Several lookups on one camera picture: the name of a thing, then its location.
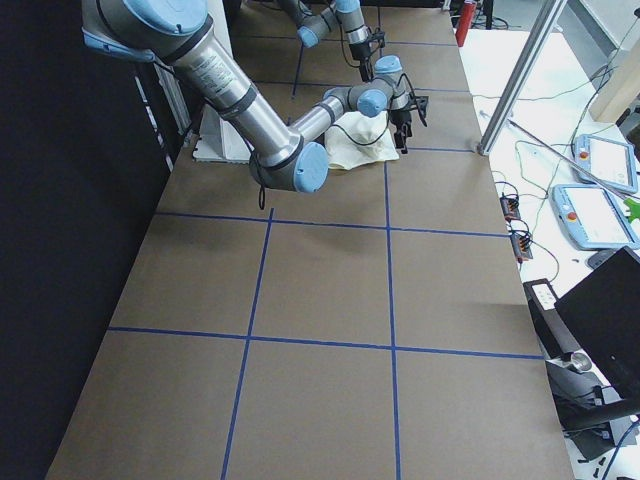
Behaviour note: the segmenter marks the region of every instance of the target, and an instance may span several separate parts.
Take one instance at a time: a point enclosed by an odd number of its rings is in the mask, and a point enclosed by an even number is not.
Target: blue cable
[[[616,449],[613,451],[613,455],[611,456],[611,460],[609,460],[609,464],[607,465],[607,469],[604,471],[604,474],[602,475],[602,480],[607,480],[607,475],[609,474],[609,470],[611,470],[611,466],[613,465],[614,460],[618,456],[618,452],[620,451],[620,447],[622,447],[622,444],[624,443],[624,439],[627,438],[627,435],[629,435],[631,433],[631,431],[634,428],[636,428],[638,425],[640,425],[640,419],[636,420],[635,422],[633,422],[629,426],[629,428],[627,428],[627,431],[624,432],[624,435],[622,435],[622,438],[618,442],[618,445],[616,445]]]

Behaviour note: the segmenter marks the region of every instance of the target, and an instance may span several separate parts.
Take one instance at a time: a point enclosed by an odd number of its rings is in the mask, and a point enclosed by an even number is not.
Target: table surface
[[[185,149],[49,479],[571,478],[448,14],[365,15],[429,128],[264,211]],[[257,3],[232,41],[283,118],[359,82]]]
[[[483,131],[488,123],[485,113],[492,113],[498,102],[495,98],[485,97],[497,97],[502,94],[527,35],[527,32],[472,30],[469,32],[467,43],[460,50],[470,91],[474,95],[476,115]],[[574,89],[575,91],[556,96],[558,93]],[[516,103],[513,119],[549,144],[567,143],[578,124],[584,106],[594,92],[592,83],[564,36],[561,33],[553,33],[520,94],[519,98],[522,100]],[[598,131],[600,137],[626,141],[615,125],[595,122],[587,113],[580,124],[578,134]],[[578,183],[571,168],[564,162],[560,163],[554,177],[558,158],[536,146],[520,144],[519,161],[515,150],[515,142],[519,140],[531,141],[526,135],[511,127],[505,128],[500,134],[495,148],[490,153],[496,181],[503,181],[506,177],[521,194],[532,193],[543,197],[545,192],[527,182],[523,175],[543,188],[561,183]],[[570,149],[567,148],[565,154],[571,156]],[[497,190],[499,193],[502,191],[501,184]],[[557,279],[553,281],[553,287],[559,296],[564,295],[591,272],[586,260],[594,252],[580,251],[574,247],[561,229],[548,201],[523,197],[520,211],[523,219],[532,228],[537,223],[535,240],[558,258],[560,270]],[[640,221],[634,221],[632,226],[636,232],[640,232]],[[535,245],[532,248],[534,259],[523,264],[520,272],[522,281],[551,278],[556,271],[553,259]],[[597,369],[594,373],[606,382]],[[576,478],[592,478],[598,467],[603,473],[603,468],[597,464],[599,458],[588,464],[578,463],[577,459],[582,456],[570,440],[567,440],[567,448],[571,454]],[[609,478],[623,475],[632,478],[640,476],[640,446],[622,449]]]

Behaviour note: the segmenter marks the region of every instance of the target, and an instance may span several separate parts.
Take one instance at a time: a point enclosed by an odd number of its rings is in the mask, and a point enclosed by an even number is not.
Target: white table
[[[498,103],[497,98],[484,97],[498,97],[502,94],[527,36],[528,32],[471,30],[465,46],[461,49],[469,88],[474,95],[474,106],[483,130],[488,123],[487,114],[493,113]],[[513,119],[548,144],[566,144],[571,139],[584,106],[595,91],[563,35],[553,33],[520,98],[552,97],[580,85],[582,86],[575,91],[554,99],[519,100],[514,108]],[[578,129],[578,134],[592,133],[606,127],[610,128],[603,130],[598,136],[624,141],[615,125],[594,122],[588,112]],[[513,127],[506,127],[500,134],[490,154],[495,180],[512,183],[520,195],[531,193],[544,197],[544,191],[531,185],[521,176],[520,164],[515,153],[515,143],[518,140],[531,141]],[[545,149],[520,144],[519,151],[524,175],[537,184],[547,188],[550,183],[577,183],[571,168]],[[566,147],[566,154],[571,155],[569,147]],[[562,163],[551,181],[558,162]],[[498,193],[502,192],[502,187],[503,185],[497,185]],[[524,196],[520,199],[520,212],[531,229],[535,226],[534,239],[558,258],[560,271],[553,287],[557,294],[562,296],[591,272],[586,260],[594,252],[577,250],[570,243],[551,210],[549,200],[542,205],[536,226],[535,219],[541,203],[537,198]],[[640,232],[640,221],[636,220],[632,226],[636,232]],[[532,249],[534,259],[523,263],[520,272],[522,281],[553,277],[556,271],[554,260],[537,246],[534,245]],[[581,458],[581,455],[573,442],[567,440],[567,449],[576,478],[592,478],[599,459],[590,464],[579,464],[577,459]],[[640,477],[639,446],[625,447],[621,450],[608,478],[616,478],[616,475]]]

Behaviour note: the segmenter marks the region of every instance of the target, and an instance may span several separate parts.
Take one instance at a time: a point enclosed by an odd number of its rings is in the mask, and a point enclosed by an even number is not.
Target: black panel
[[[80,2],[3,2],[0,478],[43,478],[168,176]]]
[[[621,397],[640,395],[640,259],[624,247],[558,302],[578,343]]]

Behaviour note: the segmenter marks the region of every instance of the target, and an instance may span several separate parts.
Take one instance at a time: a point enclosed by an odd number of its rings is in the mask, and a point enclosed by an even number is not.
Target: red cylinder
[[[475,0],[464,0],[462,14],[460,15],[460,19],[458,20],[458,29],[456,30],[456,41],[458,42],[459,47],[464,45],[464,40],[467,38],[467,32],[471,27],[471,22],[473,22],[473,15],[475,13]]]

